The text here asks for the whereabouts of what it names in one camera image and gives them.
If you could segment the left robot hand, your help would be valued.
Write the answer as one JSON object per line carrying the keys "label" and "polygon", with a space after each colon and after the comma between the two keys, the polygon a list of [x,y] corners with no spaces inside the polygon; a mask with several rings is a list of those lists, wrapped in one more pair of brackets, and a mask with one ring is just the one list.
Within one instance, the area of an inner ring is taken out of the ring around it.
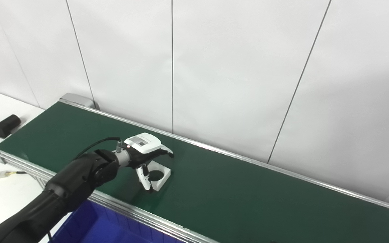
{"label": "left robot hand", "polygon": [[141,133],[125,139],[119,158],[120,164],[135,170],[139,182],[147,192],[159,192],[171,175],[171,169],[154,161],[161,155],[174,157],[174,152],[161,140],[149,133]]}

